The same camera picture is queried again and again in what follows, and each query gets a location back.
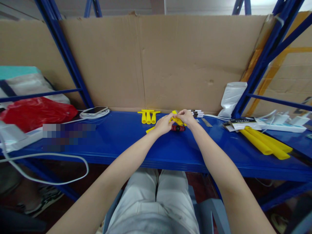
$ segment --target smartphone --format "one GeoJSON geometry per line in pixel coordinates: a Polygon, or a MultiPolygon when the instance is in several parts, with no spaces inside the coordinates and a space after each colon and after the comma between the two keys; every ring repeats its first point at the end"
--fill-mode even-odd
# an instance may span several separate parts
{"type": "Polygon", "coordinates": [[[95,107],[95,108],[92,108],[92,109],[90,109],[90,110],[84,112],[84,114],[97,115],[97,114],[99,114],[100,112],[105,111],[105,110],[107,110],[107,109],[108,109],[108,107],[95,107]]]}

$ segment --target red plastic bag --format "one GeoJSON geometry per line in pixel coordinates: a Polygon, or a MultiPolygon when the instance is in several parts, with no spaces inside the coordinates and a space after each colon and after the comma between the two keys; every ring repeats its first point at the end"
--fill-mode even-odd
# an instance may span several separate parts
{"type": "Polygon", "coordinates": [[[61,124],[70,121],[78,111],[73,105],[35,97],[16,101],[0,114],[6,124],[15,124],[23,132],[42,127],[42,124],[61,124]]]}

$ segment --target person's right hand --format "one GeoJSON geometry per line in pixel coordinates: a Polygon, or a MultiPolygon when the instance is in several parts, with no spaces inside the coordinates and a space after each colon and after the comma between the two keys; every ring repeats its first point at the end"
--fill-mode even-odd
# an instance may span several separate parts
{"type": "Polygon", "coordinates": [[[182,120],[183,123],[186,123],[187,125],[196,123],[192,112],[187,109],[181,110],[177,115],[174,115],[174,118],[175,117],[178,117],[182,120]]]}

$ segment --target white cable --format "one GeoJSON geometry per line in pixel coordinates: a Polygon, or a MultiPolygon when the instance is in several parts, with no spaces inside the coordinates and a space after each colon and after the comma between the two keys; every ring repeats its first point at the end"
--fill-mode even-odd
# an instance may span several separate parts
{"type": "MultiPolygon", "coordinates": [[[[272,125],[272,123],[273,123],[274,119],[275,119],[275,116],[272,118],[272,121],[271,121],[271,123],[269,124],[269,126],[271,126],[271,125],[272,125]]],[[[266,129],[264,129],[264,130],[262,131],[262,133],[264,133],[264,132],[265,132],[265,131],[269,128],[269,126],[267,126],[267,127],[266,127],[266,129]]]]}
{"type": "Polygon", "coordinates": [[[22,176],[24,176],[25,178],[35,181],[35,182],[39,182],[39,183],[43,183],[43,184],[49,184],[49,185],[65,185],[65,184],[69,184],[72,183],[74,181],[80,180],[84,177],[86,177],[86,175],[89,173],[89,165],[88,162],[79,156],[73,156],[73,155],[67,155],[67,154],[58,154],[58,153],[38,153],[38,154],[28,154],[28,155],[24,155],[24,156],[19,156],[19,157],[15,157],[15,158],[10,158],[9,154],[7,153],[7,148],[6,148],[6,144],[4,141],[4,138],[2,137],[1,133],[0,133],[0,141],[2,143],[2,153],[4,155],[4,157],[6,159],[2,159],[0,160],[0,163],[4,163],[4,162],[9,162],[19,173],[21,173],[22,176]],[[23,158],[29,158],[29,157],[36,157],[36,156],[41,156],[41,155],[55,155],[55,156],[61,156],[61,157],[69,157],[69,158],[78,158],[81,159],[84,163],[85,163],[85,167],[86,167],[86,173],[84,176],[79,177],[77,179],[68,181],[68,182],[63,182],[63,183],[53,183],[53,182],[47,182],[44,180],[39,180],[36,178],[32,178],[29,175],[27,175],[15,162],[13,162],[14,160],[18,160],[18,159],[23,159],[23,158]]]}
{"type": "Polygon", "coordinates": [[[263,119],[263,118],[265,118],[265,117],[268,117],[268,116],[274,114],[276,111],[277,111],[277,110],[274,110],[274,111],[272,111],[272,112],[269,113],[269,114],[266,114],[266,115],[264,115],[264,116],[261,116],[261,117],[255,118],[255,119],[263,119]]]}
{"type": "Polygon", "coordinates": [[[274,183],[274,180],[272,180],[270,184],[266,185],[266,184],[262,183],[260,180],[258,180],[257,178],[255,178],[255,179],[256,179],[260,184],[262,184],[262,185],[265,186],[265,187],[271,187],[271,186],[273,185],[273,183],[274,183]]]}
{"type": "Polygon", "coordinates": [[[102,112],[100,112],[99,114],[96,114],[96,115],[90,115],[90,114],[86,114],[85,113],[85,112],[87,112],[88,110],[91,110],[91,109],[93,109],[93,108],[89,108],[89,109],[86,109],[83,112],[81,112],[79,114],[80,118],[82,118],[82,119],[97,119],[97,118],[100,118],[100,117],[103,117],[103,116],[107,115],[110,112],[109,109],[106,109],[105,111],[102,111],[102,112]]]}
{"type": "Polygon", "coordinates": [[[204,115],[204,116],[213,117],[213,118],[220,119],[220,120],[223,120],[223,121],[229,121],[229,120],[230,120],[229,118],[220,117],[220,116],[215,116],[215,115],[209,115],[209,114],[206,114],[206,115],[204,115]]]}
{"type": "Polygon", "coordinates": [[[90,115],[90,114],[86,114],[85,113],[85,112],[87,112],[88,110],[91,110],[91,109],[93,109],[93,108],[89,108],[89,109],[83,110],[79,114],[80,119],[66,122],[66,124],[77,122],[77,121],[81,121],[81,120],[85,120],[85,119],[97,119],[97,118],[103,117],[103,116],[107,115],[108,113],[110,113],[109,109],[106,109],[105,111],[102,111],[102,112],[100,112],[99,114],[96,114],[96,115],[90,115]]]}

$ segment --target yellow tube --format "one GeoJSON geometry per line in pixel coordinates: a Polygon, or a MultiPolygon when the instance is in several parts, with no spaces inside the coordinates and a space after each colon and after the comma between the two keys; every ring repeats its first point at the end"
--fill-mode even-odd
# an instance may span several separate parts
{"type": "Polygon", "coordinates": [[[152,124],[155,124],[156,123],[156,114],[160,113],[160,111],[154,111],[152,112],[152,124]]]}
{"type": "Polygon", "coordinates": [[[150,112],[153,112],[154,110],[141,110],[146,112],[146,123],[151,124],[151,119],[150,119],[150,112]]]}
{"type": "Polygon", "coordinates": [[[154,127],[152,127],[152,128],[150,128],[150,129],[148,129],[148,130],[146,130],[145,132],[146,132],[146,134],[148,134],[151,130],[153,130],[155,128],[155,126],[154,127]]]}
{"type": "Polygon", "coordinates": [[[239,131],[264,155],[270,155],[273,153],[273,151],[268,146],[266,146],[260,140],[255,138],[253,135],[251,135],[245,129],[242,129],[239,131]]]}
{"type": "Polygon", "coordinates": [[[253,137],[256,137],[260,141],[262,141],[267,147],[273,150],[273,154],[275,157],[277,157],[280,160],[284,160],[287,158],[290,158],[288,154],[286,154],[282,149],[280,149],[277,145],[275,145],[271,140],[263,137],[261,134],[257,134],[257,136],[252,135],[253,137]]]}
{"type": "Polygon", "coordinates": [[[284,143],[266,135],[266,134],[263,134],[261,132],[258,132],[257,130],[254,130],[252,129],[251,127],[249,126],[246,126],[245,127],[245,130],[247,132],[249,132],[251,135],[254,135],[255,137],[257,137],[258,135],[261,135],[263,136],[264,138],[266,138],[267,140],[271,141],[272,143],[274,143],[277,147],[279,147],[282,151],[284,151],[285,153],[289,153],[291,152],[293,149],[291,147],[289,147],[288,145],[285,145],[284,143]]]}
{"type": "Polygon", "coordinates": [[[144,111],[139,111],[139,114],[142,114],[142,123],[145,124],[146,123],[146,112],[144,111]]]}

